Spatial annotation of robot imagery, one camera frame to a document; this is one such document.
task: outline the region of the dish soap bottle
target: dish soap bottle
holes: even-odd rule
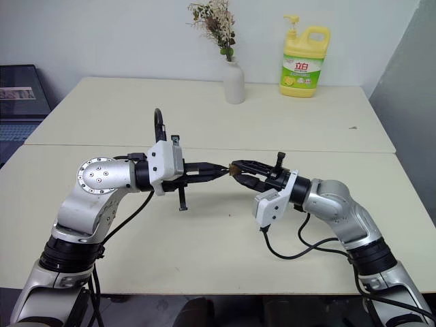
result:
[[[297,37],[295,24],[298,16],[289,18],[292,28],[287,32],[283,49],[283,67],[280,79],[280,93],[291,97],[311,97],[318,83],[322,62],[326,56],[330,30],[322,26],[310,26]],[[322,36],[322,40],[311,38],[313,33]]]

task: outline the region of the table surface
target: table surface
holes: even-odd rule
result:
[[[195,149],[394,153],[360,87],[319,87],[309,99],[247,84],[227,104],[220,82],[85,78],[25,144],[152,146],[153,112]]]
[[[128,146],[22,146],[0,170],[0,286],[21,288],[40,256],[57,211],[76,183],[78,166],[96,156],[124,155]],[[226,165],[235,159],[274,163],[272,151],[184,149],[186,162]],[[372,214],[395,256],[421,292],[435,292],[436,230],[397,158],[389,153],[287,153],[284,166],[307,178],[338,179]],[[187,188],[188,211],[178,196],[155,197],[107,243],[98,260],[102,292],[132,294],[355,294],[351,266],[335,254],[312,251],[283,261],[268,252],[251,216],[256,192],[224,176]],[[120,223],[145,193],[121,202]],[[296,237],[305,216],[291,209],[270,229],[280,253],[303,249]],[[332,236],[311,219],[310,242]]]

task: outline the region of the bottle label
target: bottle label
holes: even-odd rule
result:
[[[318,83],[324,59],[283,56],[280,84],[284,87],[314,89]]]

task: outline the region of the laptop screen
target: laptop screen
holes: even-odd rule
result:
[[[0,66],[0,119],[45,118],[49,113],[34,65]]]

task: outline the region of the black wire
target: black wire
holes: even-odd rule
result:
[[[140,213],[141,212],[141,210],[150,202],[150,200],[151,200],[151,198],[153,197],[153,194],[154,194],[155,192],[154,191],[151,191],[150,192],[150,194],[149,194],[149,196],[147,197],[147,199],[145,199],[145,201],[144,201],[144,203],[143,204],[141,204],[141,206],[138,208],[138,209],[136,209],[136,211],[134,212],[134,213],[132,213],[131,215],[130,215],[130,217],[128,217],[126,220],[124,220],[122,223],[120,223],[113,231],[111,231],[111,233],[109,233],[108,235],[107,235],[107,237],[105,237],[104,238],[104,240],[103,240],[103,242],[102,242],[102,245],[104,245],[108,240],[109,240],[109,238],[111,238],[112,236],[114,236],[115,235],[115,233],[117,233],[121,228],[123,228],[129,221],[131,221],[138,213]]]
[[[96,268],[95,264],[94,264],[94,269],[93,269],[93,278],[94,278],[94,282],[95,282],[95,302],[96,302],[97,309],[94,308],[94,312],[93,312],[91,319],[89,320],[88,327],[92,327],[92,325],[94,324],[95,318],[97,317],[97,312],[98,312],[98,314],[101,315],[101,313],[100,313],[100,300],[102,298],[102,294],[100,292],[100,282],[98,279],[97,268]]]
[[[405,303],[398,302],[395,300],[390,300],[389,298],[382,298],[380,296],[376,296],[374,294],[364,292],[360,286],[360,283],[359,283],[358,271],[357,271],[356,267],[354,267],[354,266],[353,266],[353,269],[354,269],[354,281],[356,283],[357,290],[359,291],[360,295],[362,295],[364,298],[368,298],[370,300],[377,301],[377,302],[386,303],[387,305],[393,305],[393,306],[407,309],[410,311],[415,311],[416,313],[420,313],[421,315],[425,315],[426,317],[428,317],[428,318],[432,319],[434,322],[436,322],[436,317],[434,315],[432,315],[431,313],[429,313],[428,311],[425,311],[424,309],[414,307],[413,305],[407,305]]]
[[[279,258],[285,259],[285,260],[293,260],[293,259],[299,258],[302,255],[312,251],[313,249],[316,249],[321,244],[331,242],[332,240],[337,240],[336,238],[326,238],[325,240],[321,240],[320,242],[316,242],[314,245],[311,245],[310,247],[308,247],[304,251],[301,251],[300,253],[297,253],[296,255],[281,255],[280,253],[277,253],[276,251],[274,251],[274,249],[271,247],[270,241],[268,239],[268,232],[266,230],[262,230],[262,233],[264,234],[266,246],[271,251],[271,253],[274,254],[276,257],[279,257]]]
[[[311,215],[310,215],[310,213],[308,213],[307,216],[306,216],[305,221],[302,223],[302,225],[298,229],[298,238],[300,239],[300,241],[304,245],[306,245],[308,247],[312,247],[312,245],[310,243],[306,242],[303,239],[303,237],[301,235],[301,232],[302,232],[303,228],[309,222],[310,217],[311,217]],[[341,255],[344,255],[344,256],[348,257],[348,254],[346,252],[344,252],[344,251],[339,251],[339,250],[334,250],[334,249],[325,249],[325,248],[319,248],[319,247],[315,247],[315,250],[325,251],[325,252],[332,252],[332,253],[338,253],[338,254],[341,254]],[[363,296],[364,298],[368,298],[369,300],[373,300],[373,301],[377,301],[377,302],[386,303],[387,305],[394,305],[396,307],[400,307],[400,308],[407,309],[407,310],[410,310],[410,311],[414,311],[414,312],[420,313],[421,315],[424,315],[424,316],[432,319],[434,322],[436,322],[436,317],[434,315],[432,315],[431,313],[429,313],[428,311],[425,311],[424,309],[417,308],[417,307],[414,307],[412,305],[401,303],[401,302],[398,302],[398,301],[395,301],[395,300],[390,300],[388,298],[382,298],[380,296],[376,296],[376,295],[364,292],[362,290],[361,286],[360,286],[360,283],[359,283],[359,274],[358,274],[358,271],[357,271],[355,266],[353,266],[353,269],[354,269],[354,282],[356,283],[356,288],[359,291],[360,295]]]
[[[95,292],[94,292],[94,285],[93,285],[92,277],[89,277],[89,279],[88,279],[88,288],[89,288],[89,291],[91,292],[91,302],[93,304],[94,314],[95,314],[95,317],[97,318],[98,326],[104,327],[102,315],[101,315],[100,310],[98,309],[98,305],[97,305],[97,297],[96,297]]]
[[[119,157],[114,157],[114,159],[124,159],[124,157],[119,156]],[[155,193],[154,191],[151,191],[149,196],[145,199],[144,203],[142,203],[141,206],[138,209],[136,209],[136,211],[134,213],[132,213],[126,220],[124,220],[122,223],[120,223],[113,231],[111,231],[111,233],[109,233],[103,239],[103,242],[101,243],[102,247],[112,236],[115,235],[115,233],[117,233],[129,221],[131,221],[138,213],[141,212],[141,210],[150,202],[154,193]],[[95,282],[95,292],[94,292],[94,287],[93,287],[93,282],[92,282],[93,278],[94,278],[94,282]],[[93,308],[94,308],[94,312],[93,312],[91,319],[89,320],[88,327],[92,327],[95,319],[97,319],[99,327],[104,327],[102,315],[101,315],[100,310],[99,310],[100,300],[101,300],[102,294],[100,292],[100,282],[98,279],[97,268],[96,268],[95,264],[94,264],[94,269],[93,269],[93,275],[92,275],[92,277],[89,277],[89,280],[88,280],[88,287],[89,287],[89,291],[91,292],[91,302],[93,303]]]
[[[310,218],[311,218],[311,214],[307,213],[306,220],[301,224],[300,228],[298,229],[298,233],[297,233],[298,234],[298,238],[300,239],[301,243],[306,245],[307,247],[311,247],[312,244],[306,242],[304,240],[304,238],[302,237],[301,233],[302,233],[303,228],[306,227],[306,225],[309,222]],[[315,250],[323,251],[323,252],[338,253],[338,254],[344,255],[345,257],[348,258],[348,254],[346,252],[344,252],[344,251],[341,251],[341,250],[326,249],[324,247],[316,247]]]

